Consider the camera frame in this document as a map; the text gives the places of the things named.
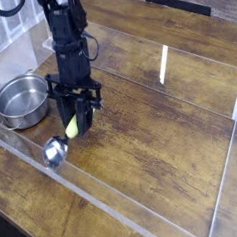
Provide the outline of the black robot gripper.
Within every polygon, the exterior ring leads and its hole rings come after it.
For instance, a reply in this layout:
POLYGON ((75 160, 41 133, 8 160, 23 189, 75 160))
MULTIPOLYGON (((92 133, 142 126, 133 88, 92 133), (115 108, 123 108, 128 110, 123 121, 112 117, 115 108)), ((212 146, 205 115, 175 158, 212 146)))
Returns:
POLYGON ((91 61, 98 55, 89 57, 86 39, 73 43, 52 42, 52 49, 58 64, 57 74, 47 74, 50 98, 56 101, 64 127, 76 114, 79 136, 83 136, 92 126, 93 108, 100 109, 101 84, 91 76, 91 61))

